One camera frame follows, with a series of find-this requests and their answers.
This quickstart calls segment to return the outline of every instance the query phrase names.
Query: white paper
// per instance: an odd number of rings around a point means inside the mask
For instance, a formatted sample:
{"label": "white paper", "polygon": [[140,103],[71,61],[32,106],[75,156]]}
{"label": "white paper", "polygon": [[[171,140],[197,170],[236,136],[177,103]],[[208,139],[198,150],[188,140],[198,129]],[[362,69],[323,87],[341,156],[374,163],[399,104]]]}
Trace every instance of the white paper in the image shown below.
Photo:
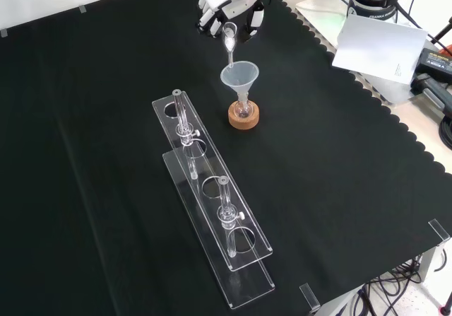
{"label": "white paper", "polygon": [[333,66],[409,84],[426,37],[418,28],[348,16]]}

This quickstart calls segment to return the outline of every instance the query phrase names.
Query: black fabric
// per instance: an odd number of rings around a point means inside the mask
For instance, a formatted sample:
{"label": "black fabric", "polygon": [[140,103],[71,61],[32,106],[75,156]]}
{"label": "black fabric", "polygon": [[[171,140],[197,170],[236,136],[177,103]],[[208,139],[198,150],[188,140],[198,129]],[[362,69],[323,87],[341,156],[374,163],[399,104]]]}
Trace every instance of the black fabric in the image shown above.
{"label": "black fabric", "polygon": [[[433,218],[452,230],[451,176],[279,1],[236,50],[261,120],[233,129],[197,2],[105,0],[0,40],[5,315],[303,315],[302,284],[325,303],[439,243]],[[274,250],[276,290],[234,312],[162,161],[152,101],[175,88]]]}

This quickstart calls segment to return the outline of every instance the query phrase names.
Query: test tube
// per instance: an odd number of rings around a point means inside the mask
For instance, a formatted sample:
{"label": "test tube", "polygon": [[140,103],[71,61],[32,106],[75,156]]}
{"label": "test tube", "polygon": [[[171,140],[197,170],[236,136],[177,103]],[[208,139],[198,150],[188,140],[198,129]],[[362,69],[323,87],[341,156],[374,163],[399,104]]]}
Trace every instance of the test tube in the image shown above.
{"label": "test tube", "polygon": [[230,67],[234,63],[234,50],[237,45],[237,25],[231,22],[227,22],[223,25],[222,29],[223,44],[227,51],[227,58]]}
{"label": "test tube", "polygon": [[228,217],[232,213],[229,178],[227,176],[221,176],[218,178],[218,184],[220,187],[221,211],[223,216]]}
{"label": "test tube", "polygon": [[180,90],[172,91],[174,96],[174,105],[176,106],[177,119],[179,120],[180,132],[190,130],[189,123],[186,120],[184,103],[182,102],[182,92]]}

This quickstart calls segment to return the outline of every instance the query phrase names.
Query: funnel stem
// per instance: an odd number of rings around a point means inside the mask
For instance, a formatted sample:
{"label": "funnel stem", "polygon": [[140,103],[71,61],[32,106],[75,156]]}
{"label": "funnel stem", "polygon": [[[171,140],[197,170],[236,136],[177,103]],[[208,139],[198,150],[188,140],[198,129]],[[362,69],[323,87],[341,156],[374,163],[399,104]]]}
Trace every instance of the funnel stem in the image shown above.
{"label": "funnel stem", "polygon": [[248,93],[239,93],[239,102],[246,107],[248,105]]}
{"label": "funnel stem", "polygon": [[232,67],[232,63],[234,63],[234,52],[231,51],[227,54],[228,59],[229,59],[229,67]]}

